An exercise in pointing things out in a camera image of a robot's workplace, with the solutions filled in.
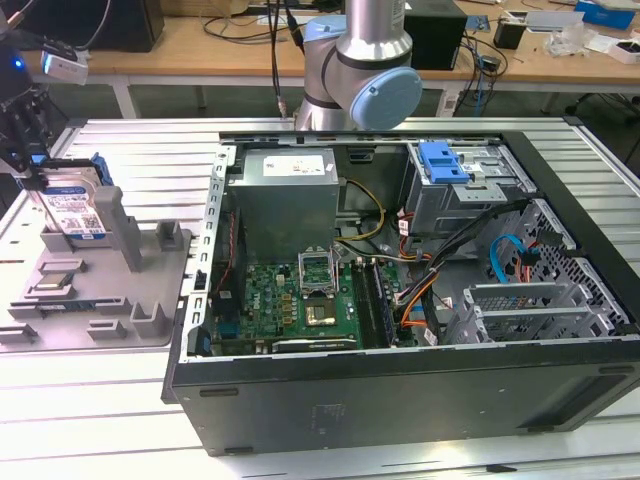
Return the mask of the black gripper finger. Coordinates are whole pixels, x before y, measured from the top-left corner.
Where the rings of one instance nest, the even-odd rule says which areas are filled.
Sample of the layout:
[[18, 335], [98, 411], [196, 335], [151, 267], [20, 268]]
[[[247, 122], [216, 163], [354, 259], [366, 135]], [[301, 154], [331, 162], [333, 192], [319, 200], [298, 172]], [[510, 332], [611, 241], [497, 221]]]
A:
[[40, 164], [49, 159], [46, 91], [30, 88], [1, 103], [1, 166], [27, 191], [43, 191]]

